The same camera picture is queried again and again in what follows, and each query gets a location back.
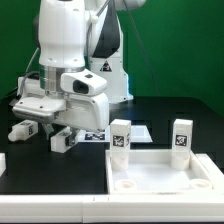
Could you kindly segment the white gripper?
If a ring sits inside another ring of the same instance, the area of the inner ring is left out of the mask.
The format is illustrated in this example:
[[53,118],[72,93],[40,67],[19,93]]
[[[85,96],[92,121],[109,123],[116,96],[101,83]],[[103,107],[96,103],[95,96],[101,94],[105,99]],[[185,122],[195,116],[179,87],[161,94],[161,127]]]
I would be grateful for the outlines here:
[[97,132],[109,123],[109,102],[104,91],[95,96],[65,92],[64,99],[24,97],[15,104],[13,112],[20,118],[46,123],[42,127],[47,138],[54,132],[52,123],[71,127],[71,147],[78,142],[79,129]]

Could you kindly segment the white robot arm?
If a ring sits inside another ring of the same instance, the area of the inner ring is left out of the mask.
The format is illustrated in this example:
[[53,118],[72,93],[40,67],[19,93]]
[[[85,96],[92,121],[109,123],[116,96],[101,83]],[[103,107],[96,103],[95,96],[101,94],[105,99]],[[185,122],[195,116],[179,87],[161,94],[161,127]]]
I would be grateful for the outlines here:
[[146,0],[41,0],[36,17],[39,78],[18,79],[12,111],[44,127],[55,152],[65,152],[82,130],[100,132],[109,108],[129,101],[123,33],[117,13]]

